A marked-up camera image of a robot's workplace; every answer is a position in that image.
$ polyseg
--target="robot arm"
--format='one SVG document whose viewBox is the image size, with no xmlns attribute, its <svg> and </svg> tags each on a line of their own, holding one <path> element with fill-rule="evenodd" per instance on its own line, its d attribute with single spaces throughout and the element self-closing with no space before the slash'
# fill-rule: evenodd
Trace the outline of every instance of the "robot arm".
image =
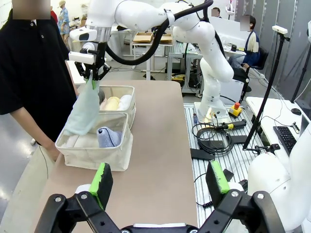
<svg viewBox="0 0 311 233">
<path fill-rule="evenodd" d="M 74 40 L 80 41 L 97 41 L 98 47 L 106 43 L 110 38 L 111 27 L 114 22 L 133 31 L 146 31 L 154 26 L 163 25 L 168 20 L 170 26 L 174 26 L 174 38 L 180 42 L 197 43 L 203 55 L 201 60 L 201 69 L 204 77 L 204 92 L 199 108 L 199 120 L 204 118 L 213 118 L 214 113 L 217 118 L 227 118 L 228 113 L 222 101 L 220 100 L 221 82 L 229 82 L 233 78 L 233 70 L 226 61 L 220 49 L 221 42 L 216 39 L 216 32 L 213 26 L 206 21 L 201 21 L 195 14 L 198 10 L 207 11 L 205 4 L 211 5 L 212 0 L 206 0 L 205 3 L 199 5 L 199 9 L 189 5 L 184 1 L 168 2 L 159 8 L 155 8 L 147 3 L 132 0 L 92 0 L 89 8 L 86 27 L 74 30 L 70 36 Z M 161 33 L 157 32 L 154 43 L 160 42 Z M 103 59 L 103 51 L 100 51 L 101 59 Z M 150 50 L 145 54 L 152 55 Z M 136 61 L 142 63 L 142 57 L 136 61 L 126 61 L 122 58 L 113 56 L 114 53 L 107 47 L 107 52 L 118 62 L 125 65 L 137 65 Z M 80 54 L 71 52 L 69 58 L 78 62 L 83 59 L 77 59 Z M 94 68 L 93 61 L 89 59 L 92 65 L 93 77 L 94 72 L 99 67 Z"/>
</svg>

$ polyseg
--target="black shirt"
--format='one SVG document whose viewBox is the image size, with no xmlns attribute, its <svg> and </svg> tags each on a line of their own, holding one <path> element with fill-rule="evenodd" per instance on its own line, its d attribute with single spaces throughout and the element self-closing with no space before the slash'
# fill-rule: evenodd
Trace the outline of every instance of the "black shirt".
<svg viewBox="0 0 311 233">
<path fill-rule="evenodd" d="M 76 101 L 66 59 L 53 19 L 8 20 L 0 30 L 0 115 L 25 107 L 55 142 Z"/>
</svg>

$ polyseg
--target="hat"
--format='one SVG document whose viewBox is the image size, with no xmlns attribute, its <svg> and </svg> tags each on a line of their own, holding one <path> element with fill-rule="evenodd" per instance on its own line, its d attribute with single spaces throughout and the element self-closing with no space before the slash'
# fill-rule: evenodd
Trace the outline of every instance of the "hat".
<svg viewBox="0 0 311 233">
<path fill-rule="evenodd" d="M 60 2 L 59 2 L 59 7 L 61 7 L 61 6 L 64 5 L 65 3 L 66 3 L 66 1 L 63 1 L 63 0 L 60 1 Z"/>
</svg>

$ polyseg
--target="cable bundle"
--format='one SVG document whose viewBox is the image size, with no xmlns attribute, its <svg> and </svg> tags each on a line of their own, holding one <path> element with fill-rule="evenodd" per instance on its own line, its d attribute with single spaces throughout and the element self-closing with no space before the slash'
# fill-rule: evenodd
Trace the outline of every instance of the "cable bundle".
<svg viewBox="0 0 311 233">
<path fill-rule="evenodd" d="M 206 126 L 206 127 L 200 129 L 198 131 L 197 135 L 195 135 L 193 129 L 194 129 L 194 127 L 197 127 L 197 126 Z M 193 126 L 192 134 L 197 138 L 199 146 L 204 151 L 206 151 L 207 153 L 225 154 L 225 153 L 230 152 L 234 146 L 233 141 L 232 141 L 232 137 L 230 136 L 230 134 L 228 132 L 226 132 L 224 130 L 225 128 L 226 128 L 226 126 L 223 126 L 223 125 L 215 126 L 213 123 L 199 123 L 199 124 Z M 202 138 L 201 137 L 204 133 L 208 133 L 208 138 Z M 206 144 L 204 144 L 204 141 L 207 141 L 207 140 L 213 138 L 217 133 L 224 135 L 225 138 L 227 139 L 227 145 L 225 146 L 225 148 L 217 148 L 216 146 L 209 147 Z"/>
</svg>

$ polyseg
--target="blue towel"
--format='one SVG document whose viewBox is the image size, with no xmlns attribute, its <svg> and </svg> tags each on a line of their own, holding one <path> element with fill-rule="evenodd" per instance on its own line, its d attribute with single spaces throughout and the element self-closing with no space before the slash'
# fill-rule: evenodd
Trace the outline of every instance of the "blue towel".
<svg viewBox="0 0 311 233">
<path fill-rule="evenodd" d="M 121 143 L 122 132 L 112 131 L 108 127 L 97 130 L 97 139 L 100 148 L 117 147 Z"/>
</svg>

